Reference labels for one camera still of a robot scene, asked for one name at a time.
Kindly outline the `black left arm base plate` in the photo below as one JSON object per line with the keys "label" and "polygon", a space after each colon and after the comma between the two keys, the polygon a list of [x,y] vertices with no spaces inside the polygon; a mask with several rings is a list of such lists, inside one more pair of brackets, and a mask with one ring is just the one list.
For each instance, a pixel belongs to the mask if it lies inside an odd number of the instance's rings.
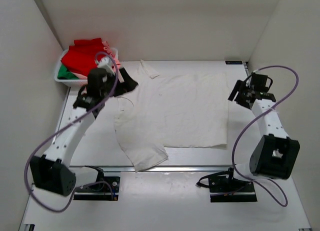
{"label": "black left arm base plate", "polygon": [[121,177],[116,173],[98,171],[95,185],[77,188],[73,199],[75,201],[117,201],[119,199]]}

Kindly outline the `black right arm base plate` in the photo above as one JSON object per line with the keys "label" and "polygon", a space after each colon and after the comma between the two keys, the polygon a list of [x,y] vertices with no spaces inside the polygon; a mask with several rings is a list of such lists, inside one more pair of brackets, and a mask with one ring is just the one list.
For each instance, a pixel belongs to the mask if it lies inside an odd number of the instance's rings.
{"label": "black right arm base plate", "polygon": [[254,203],[257,202],[252,182],[234,178],[234,169],[216,172],[201,177],[196,186],[209,189],[211,203]]}

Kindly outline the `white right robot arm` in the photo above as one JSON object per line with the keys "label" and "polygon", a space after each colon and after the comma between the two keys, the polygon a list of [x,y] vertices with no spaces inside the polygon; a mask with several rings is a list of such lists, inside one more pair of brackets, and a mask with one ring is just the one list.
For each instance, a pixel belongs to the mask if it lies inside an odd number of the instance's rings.
{"label": "white right robot arm", "polygon": [[289,137],[279,119],[276,98],[269,92],[272,84],[267,75],[253,73],[245,80],[238,80],[228,97],[229,101],[252,111],[261,135],[249,161],[234,164],[233,173],[224,178],[229,191],[240,188],[242,181],[286,180],[292,173],[300,143]]}

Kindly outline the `white t shirt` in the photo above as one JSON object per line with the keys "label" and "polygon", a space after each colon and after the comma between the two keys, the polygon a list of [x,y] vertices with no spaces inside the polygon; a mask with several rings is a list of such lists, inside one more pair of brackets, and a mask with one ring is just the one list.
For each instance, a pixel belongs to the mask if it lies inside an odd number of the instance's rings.
{"label": "white t shirt", "polygon": [[141,61],[130,75],[138,85],[117,98],[114,128],[136,172],[166,161],[167,147],[227,144],[229,89],[224,73],[164,75]]}

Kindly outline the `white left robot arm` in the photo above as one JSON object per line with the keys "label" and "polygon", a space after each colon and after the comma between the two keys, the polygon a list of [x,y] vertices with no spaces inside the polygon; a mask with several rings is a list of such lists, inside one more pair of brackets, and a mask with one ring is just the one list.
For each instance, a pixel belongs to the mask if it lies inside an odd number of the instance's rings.
{"label": "white left robot arm", "polygon": [[70,122],[54,134],[54,141],[41,156],[33,154],[27,161],[26,168],[31,170],[35,186],[64,197],[81,186],[101,189],[105,183],[103,171],[89,165],[74,172],[70,170],[72,157],[105,102],[109,98],[131,92],[137,86],[138,83],[124,67],[113,74],[105,68],[92,69],[87,84],[79,89],[72,105]]}

